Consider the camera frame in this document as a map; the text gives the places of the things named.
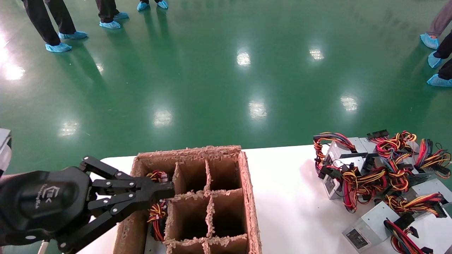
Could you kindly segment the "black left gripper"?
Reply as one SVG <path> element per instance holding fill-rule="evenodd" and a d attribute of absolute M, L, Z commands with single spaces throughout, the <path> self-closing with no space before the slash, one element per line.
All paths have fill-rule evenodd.
<path fill-rule="evenodd" d="M 1 177 L 1 245 L 49 240 L 86 223 L 90 177 L 76 167 Z"/>

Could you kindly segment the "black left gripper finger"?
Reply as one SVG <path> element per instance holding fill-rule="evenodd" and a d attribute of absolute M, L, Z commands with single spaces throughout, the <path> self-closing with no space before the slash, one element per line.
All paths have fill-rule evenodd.
<path fill-rule="evenodd" d="M 155 183 L 149 177 L 133 177 L 92 156 L 82 160 L 81 170 L 103 177 L 103 180 L 93 180 L 91 184 L 98 194 L 123 194 L 137 191 L 150 194 L 161 191 L 174 193 L 174 184 L 170 182 Z"/>
<path fill-rule="evenodd" d="M 173 192 L 128 192 L 89 201 L 88 211 L 95 220 L 57 237 L 59 250 L 63 253 L 77 253 L 132 213 L 149 209 L 159 199 L 172 197 Z"/>

